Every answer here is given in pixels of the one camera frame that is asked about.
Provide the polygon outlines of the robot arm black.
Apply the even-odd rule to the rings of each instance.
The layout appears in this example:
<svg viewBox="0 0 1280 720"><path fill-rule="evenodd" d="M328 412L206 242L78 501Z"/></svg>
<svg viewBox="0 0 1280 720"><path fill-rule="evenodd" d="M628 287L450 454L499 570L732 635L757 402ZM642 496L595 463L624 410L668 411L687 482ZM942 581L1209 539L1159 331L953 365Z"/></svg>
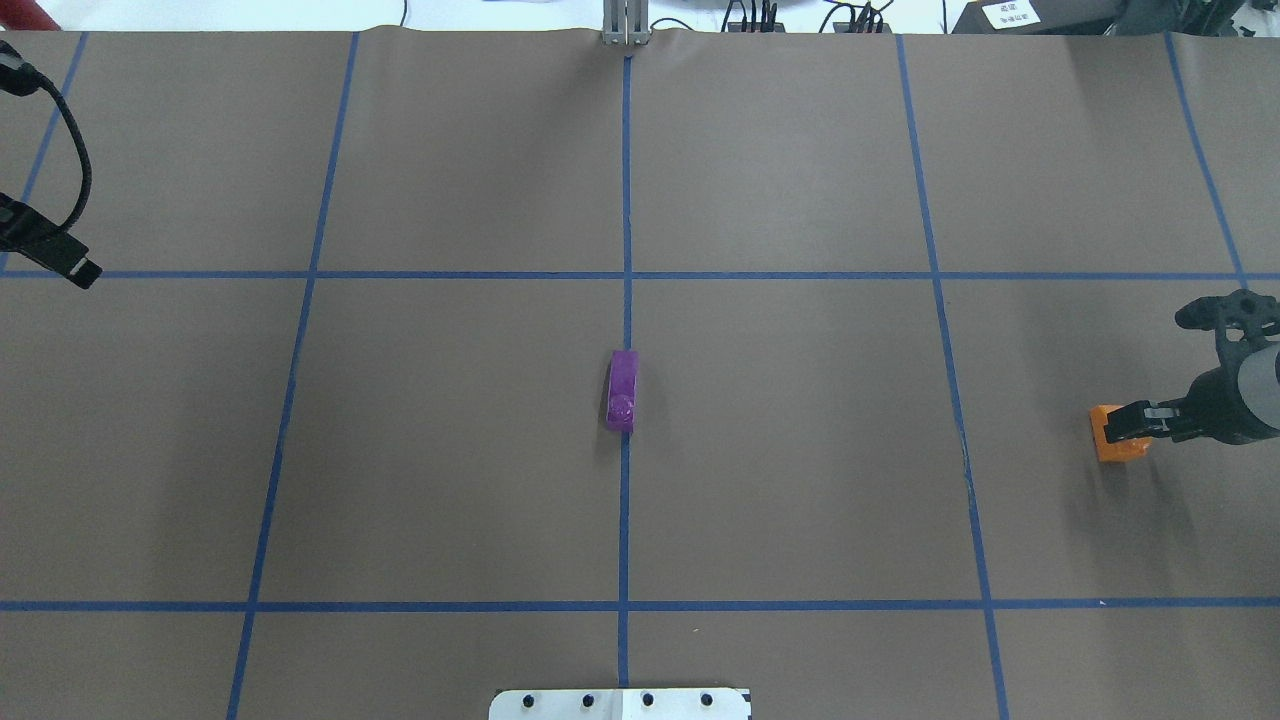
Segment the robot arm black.
<svg viewBox="0 0 1280 720"><path fill-rule="evenodd" d="M90 250L69 231L61 231L40 211L1 193L1 250L15 252L41 268L88 290L102 274Z"/></svg>

